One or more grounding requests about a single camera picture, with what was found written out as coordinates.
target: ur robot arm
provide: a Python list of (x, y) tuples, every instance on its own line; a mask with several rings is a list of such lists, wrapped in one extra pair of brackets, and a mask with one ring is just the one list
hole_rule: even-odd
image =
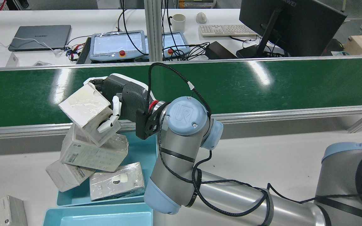
[[(361, 196), (327, 197), (301, 204), (197, 169), (199, 148), (213, 150), (223, 132), (223, 124), (197, 99), (182, 96), (171, 103), (158, 101), (145, 84), (119, 74), (86, 82), (113, 100), (113, 106), (118, 106), (117, 100), (121, 103), (118, 112), (136, 123), (139, 138), (158, 132), (160, 156), (145, 191), (145, 202), (152, 209), (176, 214), (186, 206), (253, 226), (362, 225)], [(326, 154), (317, 196), (362, 194), (362, 146), (353, 145)]]

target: white table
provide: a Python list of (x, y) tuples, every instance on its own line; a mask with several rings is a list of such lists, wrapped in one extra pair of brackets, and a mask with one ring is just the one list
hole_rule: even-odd
[[(220, 140), (213, 158), (200, 168), (253, 186), (266, 187), (270, 182), (281, 194), (304, 200), (315, 194), (326, 147), (347, 141), (362, 143), (362, 131), (347, 134), (344, 130), (337, 130)], [(48, 147), (47, 143), (42, 146), (47, 150)], [(197, 160), (206, 158), (207, 154), (207, 150), (200, 150)], [(59, 152), (0, 156), (0, 197), (11, 195), (23, 199), (29, 226), (41, 226), (45, 211), (55, 207), (57, 189), (45, 167), (58, 158)], [(154, 216), (157, 226), (238, 225), (220, 215), (213, 216), (186, 207), (175, 215), (155, 213)]]
[[(228, 37), (203, 38), (198, 32), (199, 24), (195, 21), (195, 16), (199, 12), (204, 12), (208, 19), (207, 24), (241, 24), (238, 20), (239, 11), (239, 9), (172, 9), (169, 10), (169, 16), (175, 13), (186, 16), (184, 35), (189, 44), (218, 41), (235, 54), (242, 48), (242, 42)], [(20, 26), (70, 24), (72, 32), (69, 40), (94, 33), (116, 31), (117, 19), (121, 12), (122, 10), (0, 11), (0, 42), (8, 46)], [(125, 18), (128, 30), (144, 30), (146, 33), (145, 10), (127, 10)], [(124, 30), (122, 20), (120, 27)], [(165, 19), (165, 32), (168, 31), (168, 23)], [(86, 38), (79, 38), (70, 44), (80, 44), (85, 40)], [(0, 52), (8, 52), (8, 49), (0, 44)], [(66, 56), (55, 56), (52, 51), (27, 51), (14, 54), (19, 59), (18, 66), (32, 66), (36, 61), (54, 65), (75, 64)]]

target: white keyboard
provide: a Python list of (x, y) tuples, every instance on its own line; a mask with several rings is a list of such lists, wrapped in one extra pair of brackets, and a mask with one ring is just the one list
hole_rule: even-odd
[(203, 37), (256, 36), (257, 33), (241, 24), (200, 25)]

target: cable tie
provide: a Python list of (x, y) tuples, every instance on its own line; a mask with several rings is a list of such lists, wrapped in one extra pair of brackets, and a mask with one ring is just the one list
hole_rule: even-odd
[(188, 81), (187, 83), (191, 90), (195, 89), (195, 86), (190, 81)]

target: blue tray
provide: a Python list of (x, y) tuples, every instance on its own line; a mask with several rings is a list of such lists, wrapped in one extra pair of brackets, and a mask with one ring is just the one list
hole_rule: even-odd
[[(142, 173), (147, 186), (148, 179), (152, 174), (153, 167), (155, 166), (157, 158), (156, 136), (151, 136), (146, 140), (139, 139), (135, 132), (123, 133), (127, 136), (129, 148), (128, 155), (121, 163), (126, 165), (129, 163), (140, 162), (142, 166)], [(143, 195), (108, 199), (101, 201), (90, 201), (90, 187), (89, 179), (85, 180), (80, 186), (65, 192), (58, 192), (57, 206), (89, 206), (89, 205), (102, 205), (102, 204), (121, 204), (121, 203), (138, 203), (144, 202)]]
[(145, 203), (70, 206), (47, 209), (43, 226), (152, 226), (153, 212)]

